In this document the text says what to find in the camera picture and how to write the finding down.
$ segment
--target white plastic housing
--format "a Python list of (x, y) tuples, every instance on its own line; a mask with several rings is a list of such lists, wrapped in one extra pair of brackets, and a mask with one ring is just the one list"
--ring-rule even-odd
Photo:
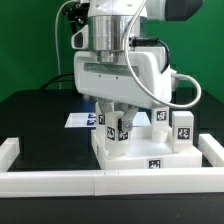
[(166, 0), (147, 0), (146, 10), (149, 20), (165, 20)]
[[(168, 68), (161, 74), (161, 58), (165, 58), (163, 48), (148, 48), (148, 52), (130, 52), (129, 58), (131, 65), (138, 68), (139, 79), (141, 82), (157, 97), (169, 102), (171, 100), (171, 72)], [(122, 69), (125, 69), (126, 62), (124, 57), (119, 58), (119, 63), (114, 64), (114, 70), (111, 64), (100, 64), (97, 62), (95, 52), (77, 52), (75, 54), (75, 84), (78, 91), (104, 99), (114, 100), (130, 105), (153, 108), (158, 103), (150, 98), (134, 81), (132, 76), (122, 75)], [(105, 66), (98, 71), (98, 66)]]
[[(92, 16), (133, 16), (140, 7), (136, 0), (91, 0), (88, 17)], [(147, 17), (146, 8), (140, 16)]]

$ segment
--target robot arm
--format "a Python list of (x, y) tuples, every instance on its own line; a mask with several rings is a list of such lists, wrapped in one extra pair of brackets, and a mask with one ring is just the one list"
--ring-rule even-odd
[[(147, 19), (187, 20), (202, 3), (203, 0), (91, 0), (88, 25), (72, 38), (73, 48), (81, 50), (74, 60), (78, 91), (149, 109), (164, 105), (186, 109), (195, 105), (201, 90), (193, 78), (174, 75), (169, 66), (161, 72), (167, 62), (164, 48), (133, 47), (128, 39), (147, 36)], [(195, 84), (198, 95), (193, 103), (169, 103), (173, 79)]]

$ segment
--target white block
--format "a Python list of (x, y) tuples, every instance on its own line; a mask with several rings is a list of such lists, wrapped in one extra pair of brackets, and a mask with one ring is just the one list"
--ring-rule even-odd
[(210, 135), (199, 135), (199, 150), (213, 167), (224, 167), (224, 148)]
[(193, 145), (194, 116), (189, 111), (172, 113), (173, 153), (186, 151), (186, 146)]
[(19, 155), (18, 138), (8, 138), (0, 146), (0, 172), (7, 172), (16, 157)]

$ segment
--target white foam rail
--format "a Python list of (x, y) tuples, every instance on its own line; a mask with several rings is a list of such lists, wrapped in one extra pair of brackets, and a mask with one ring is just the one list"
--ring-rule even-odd
[(8, 138), (0, 145), (0, 172), (6, 172), (18, 155), (18, 138)]
[(224, 168), (6, 172), (18, 153), (18, 139), (0, 147), (0, 198), (224, 192)]

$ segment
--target black table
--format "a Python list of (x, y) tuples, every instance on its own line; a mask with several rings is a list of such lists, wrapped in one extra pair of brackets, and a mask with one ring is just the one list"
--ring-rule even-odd
[[(179, 89), (173, 102), (194, 98)], [(99, 169), (90, 128), (65, 129), (69, 113), (94, 112), (95, 101), (71, 90), (28, 90), (0, 103), (0, 142), (19, 137), (9, 172)], [(224, 144), (224, 104), (207, 92), (191, 108), (198, 133)], [(0, 223), (223, 223), (224, 193), (0, 199)]]

